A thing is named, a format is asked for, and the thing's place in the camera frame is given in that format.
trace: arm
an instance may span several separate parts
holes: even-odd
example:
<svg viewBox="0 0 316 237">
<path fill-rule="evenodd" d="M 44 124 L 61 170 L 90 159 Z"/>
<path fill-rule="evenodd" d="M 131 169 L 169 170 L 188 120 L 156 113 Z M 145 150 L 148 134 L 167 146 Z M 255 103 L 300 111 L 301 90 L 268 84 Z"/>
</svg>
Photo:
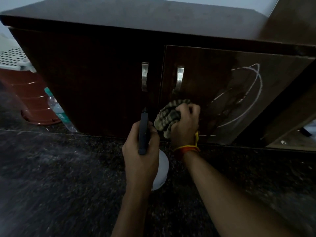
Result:
<svg viewBox="0 0 316 237">
<path fill-rule="evenodd" d="M 122 151 L 126 172 L 126 192 L 112 237 L 143 236 L 148 197 L 159 166 L 159 135 L 149 123 L 151 139 L 146 155 L 138 154 L 139 122 L 132 126 Z"/>
<path fill-rule="evenodd" d="M 171 129 L 173 148 L 193 144 L 198 129 L 199 106 L 182 104 L 178 110 L 181 120 Z M 278 215 L 236 188 L 197 152 L 186 152 L 183 161 L 221 236 L 294 236 Z"/>
</svg>

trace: green bottle label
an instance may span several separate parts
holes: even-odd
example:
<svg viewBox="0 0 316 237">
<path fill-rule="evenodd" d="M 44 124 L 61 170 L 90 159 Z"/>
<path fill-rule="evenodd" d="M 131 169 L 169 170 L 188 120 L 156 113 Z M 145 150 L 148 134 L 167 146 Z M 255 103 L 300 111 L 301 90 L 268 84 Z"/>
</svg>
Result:
<svg viewBox="0 0 316 237">
<path fill-rule="evenodd" d="M 70 123 L 71 121 L 69 120 L 68 116 L 65 113 L 56 113 L 58 118 L 64 122 L 64 123 Z"/>
</svg>

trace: checkered cloth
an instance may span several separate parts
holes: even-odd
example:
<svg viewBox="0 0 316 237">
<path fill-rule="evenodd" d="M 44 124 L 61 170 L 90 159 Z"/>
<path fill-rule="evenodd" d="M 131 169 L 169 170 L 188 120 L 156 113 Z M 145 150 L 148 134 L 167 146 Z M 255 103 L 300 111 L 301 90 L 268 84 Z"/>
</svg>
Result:
<svg viewBox="0 0 316 237">
<path fill-rule="evenodd" d="M 170 138 L 172 125 L 180 121 L 180 112 L 176 111 L 175 109 L 182 103 L 190 104 L 191 101 L 189 99 L 171 101 L 168 105 L 160 110 L 156 117 L 154 126 L 157 130 L 163 131 L 163 136 L 166 139 Z"/>
</svg>

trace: person's left hand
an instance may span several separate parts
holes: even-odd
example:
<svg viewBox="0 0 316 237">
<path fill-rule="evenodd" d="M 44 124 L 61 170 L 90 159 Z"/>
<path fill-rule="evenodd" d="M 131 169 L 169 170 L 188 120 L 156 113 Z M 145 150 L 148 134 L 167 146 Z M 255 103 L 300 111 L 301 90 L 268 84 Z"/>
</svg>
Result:
<svg viewBox="0 0 316 237">
<path fill-rule="evenodd" d="M 138 154 L 139 121 L 134 123 L 122 147 L 125 171 L 126 189 L 149 195 L 157 175 L 159 166 L 159 142 L 157 130 L 149 123 L 151 133 L 148 149 L 145 155 Z"/>
</svg>

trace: laundry basket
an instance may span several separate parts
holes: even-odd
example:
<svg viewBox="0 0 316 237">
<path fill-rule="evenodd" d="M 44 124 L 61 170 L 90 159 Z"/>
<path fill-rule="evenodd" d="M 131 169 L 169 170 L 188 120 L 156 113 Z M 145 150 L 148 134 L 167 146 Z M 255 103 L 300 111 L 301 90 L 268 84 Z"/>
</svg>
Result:
<svg viewBox="0 0 316 237">
<path fill-rule="evenodd" d="M 21 115 L 29 123 L 50 125 L 60 122 L 49 108 L 47 86 L 14 39 L 0 35 L 0 81 L 21 104 Z"/>
</svg>

